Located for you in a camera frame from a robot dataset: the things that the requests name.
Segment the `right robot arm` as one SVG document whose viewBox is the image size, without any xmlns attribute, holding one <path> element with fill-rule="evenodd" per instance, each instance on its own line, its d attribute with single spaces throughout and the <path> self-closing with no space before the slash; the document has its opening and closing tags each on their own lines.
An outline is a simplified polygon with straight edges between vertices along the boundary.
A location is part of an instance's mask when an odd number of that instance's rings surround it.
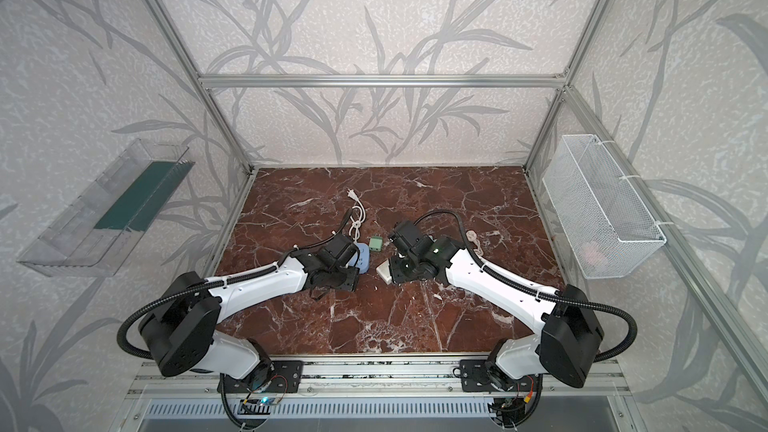
<svg viewBox="0 0 768 432">
<path fill-rule="evenodd" d="M 511 314 L 531 332 L 500 341 L 489 354 L 485 368 L 495 388 L 506 391 L 513 382 L 540 374 L 581 388 L 593 364 L 634 344 L 639 328 L 628 312 L 591 302 L 575 286 L 545 286 L 479 256 L 463 225 L 458 238 L 452 238 L 433 237 L 419 224 L 402 220 L 389 235 L 395 253 L 387 267 L 394 283 L 435 280 L 468 291 Z"/>
</svg>

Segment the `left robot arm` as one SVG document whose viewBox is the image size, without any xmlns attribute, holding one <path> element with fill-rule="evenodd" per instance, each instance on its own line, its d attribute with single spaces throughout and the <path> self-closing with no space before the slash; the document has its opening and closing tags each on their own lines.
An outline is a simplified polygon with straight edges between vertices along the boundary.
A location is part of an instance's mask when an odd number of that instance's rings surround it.
<svg viewBox="0 0 768 432">
<path fill-rule="evenodd" d="M 219 330 L 231 316 L 276 297 L 314 289 L 352 291 L 369 264 L 369 248 L 338 233 L 308 249 L 244 272 L 177 277 L 163 295 L 133 312 L 116 341 L 127 354 L 153 360 L 161 375 L 208 372 L 239 381 L 264 382 L 274 374 L 256 342 Z"/>
</svg>

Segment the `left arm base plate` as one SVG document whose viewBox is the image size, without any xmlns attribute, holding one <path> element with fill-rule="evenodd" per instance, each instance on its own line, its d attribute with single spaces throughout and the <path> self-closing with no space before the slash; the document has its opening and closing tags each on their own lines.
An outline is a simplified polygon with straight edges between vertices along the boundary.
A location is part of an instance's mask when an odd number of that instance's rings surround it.
<svg viewBox="0 0 768 432">
<path fill-rule="evenodd" d="M 259 365 L 243 379 L 225 375 L 217 391 L 225 394 L 297 393 L 303 367 L 304 362 L 301 360 L 271 361 L 268 365 Z"/>
</svg>

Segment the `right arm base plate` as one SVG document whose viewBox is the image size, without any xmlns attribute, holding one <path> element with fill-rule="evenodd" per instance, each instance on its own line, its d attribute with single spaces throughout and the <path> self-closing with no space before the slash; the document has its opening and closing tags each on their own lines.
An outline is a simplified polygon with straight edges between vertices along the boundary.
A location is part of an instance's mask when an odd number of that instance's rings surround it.
<svg viewBox="0 0 768 432">
<path fill-rule="evenodd" d="M 533 376 L 513 379 L 495 365 L 488 365 L 484 359 L 459 361 L 458 378 L 463 392 L 510 392 L 531 393 L 536 391 Z"/>
</svg>

